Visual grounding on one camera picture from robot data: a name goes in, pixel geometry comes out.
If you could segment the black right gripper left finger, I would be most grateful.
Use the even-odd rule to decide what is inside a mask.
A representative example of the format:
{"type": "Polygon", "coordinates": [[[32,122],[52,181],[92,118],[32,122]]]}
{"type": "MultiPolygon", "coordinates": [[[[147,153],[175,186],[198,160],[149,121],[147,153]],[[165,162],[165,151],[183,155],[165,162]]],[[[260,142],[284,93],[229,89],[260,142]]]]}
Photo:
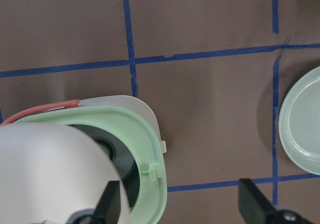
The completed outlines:
{"type": "Polygon", "coordinates": [[[93,212],[97,224],[117,224],[120,217],[120,182],[109,181],[93,212]]]}

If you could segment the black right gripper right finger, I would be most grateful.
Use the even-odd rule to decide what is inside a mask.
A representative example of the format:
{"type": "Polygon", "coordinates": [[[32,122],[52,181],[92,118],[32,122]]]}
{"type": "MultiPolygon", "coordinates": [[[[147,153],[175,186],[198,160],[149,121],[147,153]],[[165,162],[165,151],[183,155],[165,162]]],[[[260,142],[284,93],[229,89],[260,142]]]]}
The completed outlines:
{"type": "Polygon", "coordinates": [[[246,224],[270,224],[276,209],[250,178],[240,178],[238,210],[246,224]]]}

